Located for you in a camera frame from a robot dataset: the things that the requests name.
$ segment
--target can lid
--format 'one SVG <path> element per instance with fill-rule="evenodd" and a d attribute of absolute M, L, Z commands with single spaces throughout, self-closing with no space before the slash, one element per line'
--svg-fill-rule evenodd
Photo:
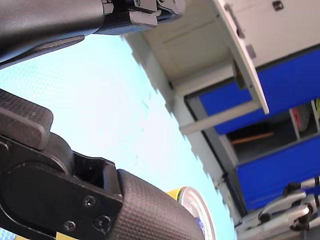
<path fill-rule="evenodd" d="M 178 197 L 179 203 L 195 217 L 205 240 L 216 240 L 214 225 L 208 207 L 201 195 L 192 187 L 183 187 Z"/>

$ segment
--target light blue floor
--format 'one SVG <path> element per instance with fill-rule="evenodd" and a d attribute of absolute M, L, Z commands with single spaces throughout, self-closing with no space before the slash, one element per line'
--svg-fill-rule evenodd
<path fill-rule="evenodd" d="M 0 88 L 49 108 L 51 131 L 74 151 L 111 160 L 163 191 L 194 187 L 209 206 L 216 239 L 236 239 L 220 193 L 120 37 L 90 36 L 1 70 Z"/>

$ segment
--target can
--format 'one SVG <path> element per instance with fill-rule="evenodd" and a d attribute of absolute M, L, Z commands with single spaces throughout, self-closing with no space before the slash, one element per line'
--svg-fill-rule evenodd
<path fill-rule="evenodd" d="M 205 240 L 216 240 L 209 209 L 197 190 L 185 186 L 169 191 L 167 194 L 177 200 L 196 219 Z"/>

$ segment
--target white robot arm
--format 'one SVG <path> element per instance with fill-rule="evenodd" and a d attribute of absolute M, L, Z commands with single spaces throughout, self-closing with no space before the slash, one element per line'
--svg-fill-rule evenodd
<path fill-rule="evenodd" d="M 312 189 L 316 186 L 320 186 L 320 176 L 305 180 L 301 183 L 289 183 L 283 190 L 283 196 L 288 196 L 292 192 L 300 189 Z"/>
<path fill-rule="evenodd" d="M 290 183 L 283 191 L 284 196 L 242 219 L 235 228 L 238 239 L 262 240 L 288 230 L 301 232 L 320 226 L 320 217 L 314 218 L 320 208 L 320 197 L 303 191 L 291 193 L 294 189 L 312 188 L 318 181 L 317 177 L 299 184 Z"/>

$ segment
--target black robotic arm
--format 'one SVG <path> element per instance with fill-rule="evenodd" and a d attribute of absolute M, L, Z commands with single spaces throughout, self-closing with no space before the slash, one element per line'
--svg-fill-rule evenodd
<path fill-rule="evenodd" d="M 179 18 L 183 0 L 0 0 L 0 69 Z M 0 227 L 30 240 L 203 240 L 166 193 L 50 132 L 50 110 L 0 89 Z"/>
<path fill-rule="evenodd" d="M 178 19 L 184 0 L 0 0 L 0 69 L 81 42 Z"/>

